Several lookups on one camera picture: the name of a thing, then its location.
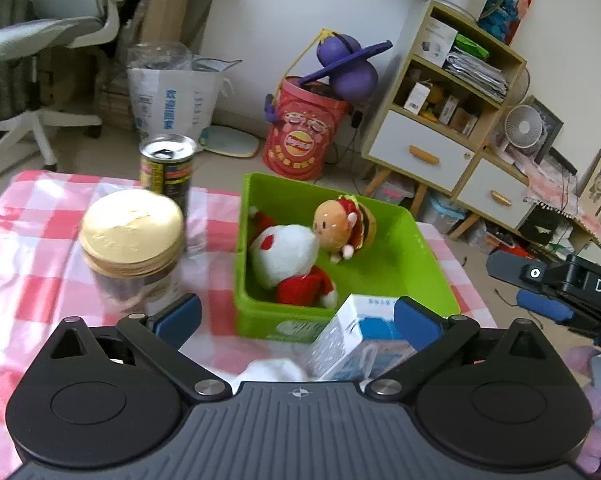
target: gold lid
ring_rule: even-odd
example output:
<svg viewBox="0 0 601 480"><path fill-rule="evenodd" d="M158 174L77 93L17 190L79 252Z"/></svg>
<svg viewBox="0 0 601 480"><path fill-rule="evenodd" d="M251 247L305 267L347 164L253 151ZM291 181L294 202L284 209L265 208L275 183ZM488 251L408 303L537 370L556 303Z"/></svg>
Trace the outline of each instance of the gold lid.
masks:
<svg viewBox="0 0 601 480"><path fill-rule="evenodd" d="M83 217L78 239L103 270L137 276L169 264L183 247L183 214L166 196L144 189L111 193Z"/></svg>

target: metal screw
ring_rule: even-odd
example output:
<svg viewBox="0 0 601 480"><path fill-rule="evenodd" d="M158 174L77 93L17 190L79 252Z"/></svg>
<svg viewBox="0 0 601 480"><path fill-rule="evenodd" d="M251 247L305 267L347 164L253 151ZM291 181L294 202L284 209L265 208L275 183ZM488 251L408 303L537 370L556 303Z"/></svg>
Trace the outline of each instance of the metal screw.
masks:
<svg viewBox="0 0 601 480"><path fill-rule="evenodd" d="M194 384L194 390L200 395L218 395L225 391L225 384L216 379L205 379Z"/></svg>
<svg viewBox="0 0 601 480"><path fill-rule="evenodd" d="M394 379L378 379L370 385L372 392L377 395L391 396L401 392L403 386Z"/></svg>

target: can lid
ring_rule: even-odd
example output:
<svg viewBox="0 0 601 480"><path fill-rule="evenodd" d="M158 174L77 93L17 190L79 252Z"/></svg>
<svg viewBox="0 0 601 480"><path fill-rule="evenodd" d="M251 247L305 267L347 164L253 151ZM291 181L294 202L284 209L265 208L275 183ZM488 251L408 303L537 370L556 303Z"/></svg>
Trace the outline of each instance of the can lid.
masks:
<svg viewBox="0 0 601 480"><path fill-rule="evenodd" d="M152 191L117 191L89 207L78 239L92 268L113 276L149 274L182 250L183 214L173 200Z"/></svg>
<svg viewBox="0 0 601 480"><path fill-rule="evenodd" d="M189 137L167 134L149 137L140 145L140 152L153 160L185 160L196 152L196 143Z"/></svg>

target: gray ribbed plate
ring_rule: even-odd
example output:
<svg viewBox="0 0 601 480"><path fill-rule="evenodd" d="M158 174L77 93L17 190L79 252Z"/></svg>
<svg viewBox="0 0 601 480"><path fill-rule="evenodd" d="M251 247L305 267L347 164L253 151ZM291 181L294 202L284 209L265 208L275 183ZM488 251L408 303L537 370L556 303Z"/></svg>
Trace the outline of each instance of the gray ribbed plate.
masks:
<svg viewBox="0 0 601 480"><path fill-rule="evenodd" d="M29 463L12 480L578 480L570 466L525 475L471 468L443 455L397 404L367 400L351 383L244 383L192 410L152 455L101 472Z"/></svg>

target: chair seat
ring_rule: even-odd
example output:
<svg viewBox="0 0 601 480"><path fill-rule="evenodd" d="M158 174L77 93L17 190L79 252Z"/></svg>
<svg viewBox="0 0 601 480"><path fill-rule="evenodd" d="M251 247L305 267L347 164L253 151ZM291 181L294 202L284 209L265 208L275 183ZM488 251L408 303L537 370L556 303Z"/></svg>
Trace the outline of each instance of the chair seat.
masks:
<svg viewBox="0 0 601 480"><path fill-rule="evenodd" d="M33 20L0 29L0 61L32 56L52 45L71 43L74 38L103 27L98 18Z"/></svg>

